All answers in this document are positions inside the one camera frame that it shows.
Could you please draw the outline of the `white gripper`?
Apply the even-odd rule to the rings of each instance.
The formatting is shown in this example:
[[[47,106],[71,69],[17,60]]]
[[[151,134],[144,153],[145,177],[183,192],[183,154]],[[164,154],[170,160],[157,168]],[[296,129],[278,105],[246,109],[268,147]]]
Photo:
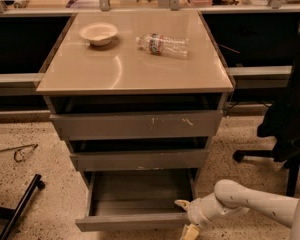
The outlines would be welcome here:
[[[214,194],[197,198],[191,202],[175,200],[174,203],[187,211],[188,219],[192,223],[183,227],[180,240],[197,240],[199,237],[198,227],[203,228],[213,221],[229,216],[241,216],[249,211],[244,206],[222,202]]]

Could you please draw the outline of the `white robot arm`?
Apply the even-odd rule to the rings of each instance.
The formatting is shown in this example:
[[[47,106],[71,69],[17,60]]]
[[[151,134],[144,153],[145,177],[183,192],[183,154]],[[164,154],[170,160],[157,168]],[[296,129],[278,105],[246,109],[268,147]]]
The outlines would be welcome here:
[[[290,240],[300,240],[300,197],[257,191],[223,179],[215,184],[211,194],[193,201],[176,200],[175,204],[186,211],[190,221],[184,226],[180,240],[197,240],[207,223],[232,214],[244,214],[249,209],[290,228]]]

